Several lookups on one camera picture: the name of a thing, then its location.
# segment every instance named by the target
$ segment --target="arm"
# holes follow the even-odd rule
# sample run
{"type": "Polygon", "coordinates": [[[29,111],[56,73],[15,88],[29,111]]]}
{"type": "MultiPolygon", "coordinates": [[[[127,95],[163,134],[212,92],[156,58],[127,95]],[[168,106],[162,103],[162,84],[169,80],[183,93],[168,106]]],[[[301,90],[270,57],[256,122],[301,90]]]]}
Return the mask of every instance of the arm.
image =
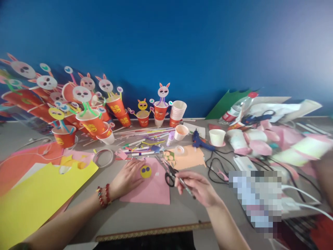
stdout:
{"type": "MultiPolygon", "coordinates": [[[[109,194],[111,201],[127,194],[144,182],[144,179],[136,181],[134,179],[135,173],[143,167],[145,163],[146,161],[139,160],[131,160],[126,163],[124,168],[110,183],[109,194]]],[[[103,189],[103,199],[106,203],[104,191],[105,189],[103,189]]],[[[29,247],[33,250],[63,249],[87,221],[101,209],[98,194],[94,193],[87,200],[46,223],[24,240],[24,242],[28,243],[29,247]]]]}
{"type": "MultiPolygon", "coordinates": [[[[206,207],[220,249],[250,250],[224,202],[205,177],[192,171],[179,172],[176,177],[182,178],[197,200],[206,207]]],[[[183,186],[178,178],[175,186],[182,195],[183,186]]]]}

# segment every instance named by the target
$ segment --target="orange construction paper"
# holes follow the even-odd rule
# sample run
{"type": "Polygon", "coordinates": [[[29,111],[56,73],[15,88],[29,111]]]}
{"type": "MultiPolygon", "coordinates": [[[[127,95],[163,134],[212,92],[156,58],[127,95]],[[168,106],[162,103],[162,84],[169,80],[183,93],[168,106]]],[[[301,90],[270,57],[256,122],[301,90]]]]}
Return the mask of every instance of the orange construction paper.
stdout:
{"type": "Polygon", "coordinates": [[[56,142],[51,144],[45,144],[40,147],[35,147],[29,150],[24,150],[22,154],[14,153],[9,160],[6,160],[0,165],[0,196],[7,193],[15,184],[28,172],[28,170],[35,163],[52,163],[53,165],[59,165],[62,156],[63,149],[58,146],[56,142]],[[43,154],[46,149],[50,151],[43,157],[39,155],[28,155],[27,153],[43,154]]]}

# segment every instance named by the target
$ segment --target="bunny ear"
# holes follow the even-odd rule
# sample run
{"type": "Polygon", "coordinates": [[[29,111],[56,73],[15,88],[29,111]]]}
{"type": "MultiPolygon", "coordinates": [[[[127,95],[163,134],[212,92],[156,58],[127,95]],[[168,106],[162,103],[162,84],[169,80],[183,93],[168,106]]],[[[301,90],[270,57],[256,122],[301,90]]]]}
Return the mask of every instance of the bunny ear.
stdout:
{"type": "Polygon", "coordinates": [[[10,61],[7,61],[5,59],[0,59],[1,62],[5,63],[5,64],[8,64],[8,65],[11,65],[11,62],[10,61]]]}
{"type": "Polygon", "coordinates": [[[12,61],[18,61],[12,54],[7,53],[7,55],[12,61]]]}

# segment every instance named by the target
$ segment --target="scissors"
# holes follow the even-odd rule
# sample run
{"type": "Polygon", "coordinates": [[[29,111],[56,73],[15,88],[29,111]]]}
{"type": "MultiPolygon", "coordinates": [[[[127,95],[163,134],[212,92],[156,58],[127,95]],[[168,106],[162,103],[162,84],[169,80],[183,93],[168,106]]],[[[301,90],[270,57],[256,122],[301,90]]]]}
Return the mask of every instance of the scissors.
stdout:
{"type": "Polygon", "coordinates": [[[168,163],[166,160],[161,159],[158,156],[155,156],[156,160],[162,165],[165,169],[165,181],[170,187],[174,187],[175,174],[179,171],[173,168],[173,163],[168,163]]]}

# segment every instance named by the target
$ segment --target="hand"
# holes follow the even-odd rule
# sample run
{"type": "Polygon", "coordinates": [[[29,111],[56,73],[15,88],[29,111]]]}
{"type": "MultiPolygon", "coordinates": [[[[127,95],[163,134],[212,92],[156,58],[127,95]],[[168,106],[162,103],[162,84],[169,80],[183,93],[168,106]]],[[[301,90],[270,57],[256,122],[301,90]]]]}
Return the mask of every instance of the hand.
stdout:
{"type": "MultiPolygon", "coordinates": [[[[206,208],[222,202],[210,182],[201,174],[192,171],[176,173],[176,177],[182,178],[197,200],[206,208]]],[[[183,185],[176,178],[174,186],[178,188],[180,195],[183,194],[183,185]]]]}
{"type": "Polygon", "coordinates": [[[125,164],[122,170],[110,183],[109,194],[111,201],[128,194],[138,185],[144,182],[143,178],[135,180],[136,173],[146,164],[146,161],[133,159],[125,164]]]}

